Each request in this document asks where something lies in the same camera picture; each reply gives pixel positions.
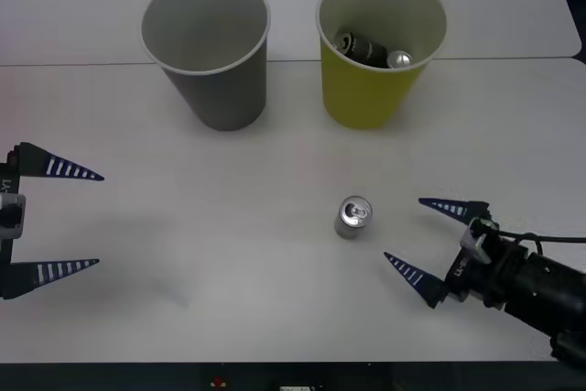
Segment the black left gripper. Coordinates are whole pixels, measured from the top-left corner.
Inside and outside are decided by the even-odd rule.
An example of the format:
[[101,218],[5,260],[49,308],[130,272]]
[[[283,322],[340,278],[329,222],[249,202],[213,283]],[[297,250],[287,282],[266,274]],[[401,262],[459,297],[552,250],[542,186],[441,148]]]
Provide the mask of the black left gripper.
[[50,283],[69,277],[99,259],[11,263],[13,243],[22,235],[21,177],[104,180],[97,172],[34,144],[22,142],[1,165],[1,299],[16,299]]

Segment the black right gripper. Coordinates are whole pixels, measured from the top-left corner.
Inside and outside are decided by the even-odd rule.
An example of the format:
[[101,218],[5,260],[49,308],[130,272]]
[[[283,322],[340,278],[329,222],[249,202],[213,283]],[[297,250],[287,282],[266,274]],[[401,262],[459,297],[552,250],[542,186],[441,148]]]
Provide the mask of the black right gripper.
[[[418,202],[465,225],[475,218],[491,220],[489,204],[485,201],[419,198]],[[521,243],[531,238],[530,234],[465,234],[460,240],[461,251],[444,282],[395,255],[388,252],[384,255],[432,309],[445,298],[463,302],[474,293],[487,308],[530,310],[532,295],[515,290],[515,276],[526,264],[529,254],[528,248]]]

